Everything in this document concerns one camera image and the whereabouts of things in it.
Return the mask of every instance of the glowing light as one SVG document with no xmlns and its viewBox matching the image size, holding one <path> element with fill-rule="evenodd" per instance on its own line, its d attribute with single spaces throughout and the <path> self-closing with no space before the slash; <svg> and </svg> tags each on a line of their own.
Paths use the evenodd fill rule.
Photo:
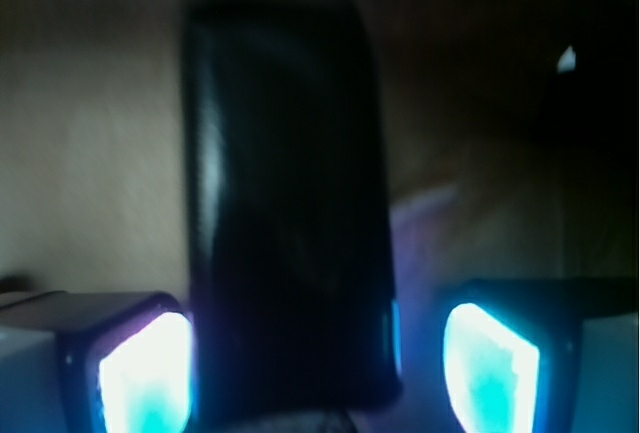
<svg viewBox="0 0 640 433">
<path fill-rule="evenodd" d="M 576 69 L 576 53 L 569 46 L 558 60 L 558 73 L 566 73 Z"/>
<path fill-rule="evenodd" d="M 396 300 L 391 303 L 393 321 L 393 356 L 396 361 L 396 372 L 402 374 L 402 334 L 400 332 L 400 306 Z"/>
<path fill-rule="evenodd" d="M 473 303 L 454 308 L 444 333 L 449 400 L 467 432 L 530 432 L 539 349 Z"/>
<path fill-rule="evenodd" d="M 164 313 L 100 361 L 108 433 L 182 432 L 191 413 L 192 328 Z"/>
</svg>

